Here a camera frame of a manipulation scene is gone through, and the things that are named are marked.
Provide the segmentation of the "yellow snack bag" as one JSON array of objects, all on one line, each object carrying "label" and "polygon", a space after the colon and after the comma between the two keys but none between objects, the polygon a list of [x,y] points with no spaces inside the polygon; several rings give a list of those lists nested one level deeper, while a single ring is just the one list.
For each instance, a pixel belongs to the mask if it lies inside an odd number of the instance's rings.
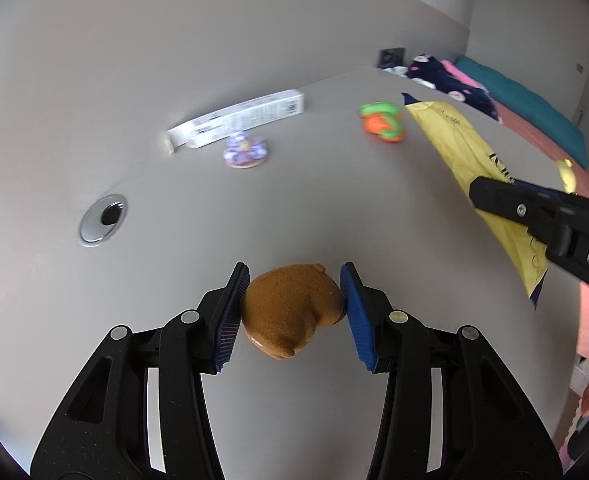
[{"label": "yellow snack bag", "polygon": [[[406,110],[450,168],[464,193],[469,192],[470,184],[477,177],[514,182],[493,148],[457,108],[440,101],[418,101],[407,92],[403,98]],[[536,304],[549,268],[544,245],[517,222],[485,211],[480,217],[511,258],[530,300]]]}]

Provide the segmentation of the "brown capybara toy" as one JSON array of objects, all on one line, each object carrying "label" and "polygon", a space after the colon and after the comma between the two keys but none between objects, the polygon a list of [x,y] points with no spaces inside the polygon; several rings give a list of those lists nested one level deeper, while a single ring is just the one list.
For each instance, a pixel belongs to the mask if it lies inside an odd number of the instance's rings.
[{"label": "brown capybara toy", "polygon": [[340,288],[320,263],[282,266],[257,276],[241,310],[249,340],[275,360],[294,358],[316,330],[344,317]]}]

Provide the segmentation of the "green orange seahorse toy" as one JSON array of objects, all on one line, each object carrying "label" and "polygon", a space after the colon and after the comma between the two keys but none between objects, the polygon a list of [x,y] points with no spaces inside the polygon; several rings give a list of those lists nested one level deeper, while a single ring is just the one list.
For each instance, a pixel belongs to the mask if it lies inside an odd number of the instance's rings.
[{"label": "green orange seahorse toy", "polygon": [[404,138],[401,107],[390,102],[364,103],[360,106],[362,128],[383,142],[399,143]]}]

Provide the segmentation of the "yellow duck plush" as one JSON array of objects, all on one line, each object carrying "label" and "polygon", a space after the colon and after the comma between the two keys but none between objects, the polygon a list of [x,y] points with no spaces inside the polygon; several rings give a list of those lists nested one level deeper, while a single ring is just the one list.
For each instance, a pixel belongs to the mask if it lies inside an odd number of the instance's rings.
[{"label": "yellow duck plush", "polygon": [[564,185],[564,191],[568,194],[577,192],[577,177],[573,171],[572,161],[570,159],[560,159],[556,162],[561,182]]}]

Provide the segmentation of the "bed with salmon sheet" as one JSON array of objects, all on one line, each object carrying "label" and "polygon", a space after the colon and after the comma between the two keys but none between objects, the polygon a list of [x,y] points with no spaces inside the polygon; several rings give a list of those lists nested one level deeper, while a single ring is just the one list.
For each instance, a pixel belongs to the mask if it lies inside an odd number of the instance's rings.
[{"label": "bed with salmon sheet", "polygon": [[[552,159],[553,162],[570,160],[571,170],[575,175],[575,192],[589,198],[589,170],[581,167],[554,141],[527,122],[526,119],[523,119],[499,101],[495,101],[494,104],[503,125],[508,129],[519,134],[549,159]],[[585,283],[580,284],[580,322],[577,353],[583,358],[589,359],[589,285]]]}]

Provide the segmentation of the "teal pillow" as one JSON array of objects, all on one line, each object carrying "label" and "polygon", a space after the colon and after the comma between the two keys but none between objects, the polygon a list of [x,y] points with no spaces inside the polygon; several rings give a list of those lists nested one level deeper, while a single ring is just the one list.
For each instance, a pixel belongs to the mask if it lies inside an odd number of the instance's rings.
[{"label": "teal pillow", "polygon": [[490,96],[541,130],[581,167],[589,166],[587,146],[581,130],[537,93],[494,68],[468,56],[460,56],[455,67],[483,84]]}]

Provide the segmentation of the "navy patterned blanket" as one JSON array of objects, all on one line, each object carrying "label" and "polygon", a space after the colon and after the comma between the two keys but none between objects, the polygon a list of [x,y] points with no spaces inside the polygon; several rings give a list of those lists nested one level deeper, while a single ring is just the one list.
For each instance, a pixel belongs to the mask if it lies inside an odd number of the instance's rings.
[{"label": "navy patterned blanket", "polygon": [[470,84],[467,76],[459,75],[456,68],[449,70],[447,63],[432,55],[416,56],[407,69],[406,77],[442,92],[457,102],[465,103],[497,122],[502,122],[500,113],[485,87],[477,82]]}]

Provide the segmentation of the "white crumpled cloth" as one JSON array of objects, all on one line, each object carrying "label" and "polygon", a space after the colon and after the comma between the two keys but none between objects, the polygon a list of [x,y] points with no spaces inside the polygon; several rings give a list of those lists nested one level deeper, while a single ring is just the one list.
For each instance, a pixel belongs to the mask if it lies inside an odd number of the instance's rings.
[{"label": "white crumpled cloth", "polygon": [[385,68],[385,72],[390,73],[390,74],[395,74],[400,77],[406,77],[408,71],[409,71],[409,68],[404,65],[391,66],[391,67]]}]

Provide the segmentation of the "purple flower toy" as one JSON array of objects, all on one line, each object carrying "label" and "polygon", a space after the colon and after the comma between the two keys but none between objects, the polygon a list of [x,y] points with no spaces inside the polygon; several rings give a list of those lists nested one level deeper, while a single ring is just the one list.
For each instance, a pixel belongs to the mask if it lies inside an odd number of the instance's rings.
[{"label": "purple flower toy", "polygon": [[270,151],[266,142],[247,132],[235,132],[226,140],[224,162],[234,169],[248,169],[266,162]]}]

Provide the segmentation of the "white long cardboard box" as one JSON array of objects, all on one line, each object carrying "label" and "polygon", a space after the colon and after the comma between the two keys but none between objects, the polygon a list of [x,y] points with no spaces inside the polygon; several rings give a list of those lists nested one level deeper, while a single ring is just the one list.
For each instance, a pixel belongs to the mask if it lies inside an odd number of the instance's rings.
[{"label": "white long cardboard box", "polygon": [[221,108],[168,130],[165,143],[171,153],[178,148],[203,148],[245,132],[297,116],[304,111],[304,94],[299,90],[285,90]]}]

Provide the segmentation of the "black wall socket panel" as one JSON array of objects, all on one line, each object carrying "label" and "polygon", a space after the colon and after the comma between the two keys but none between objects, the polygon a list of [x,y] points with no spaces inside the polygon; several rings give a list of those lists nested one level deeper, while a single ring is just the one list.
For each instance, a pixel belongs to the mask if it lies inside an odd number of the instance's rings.
[{"label": "black wall socket panel", "polygon": [[377,67],[380,70],[404,65],[404,48],[381,49],[378,54]]}]

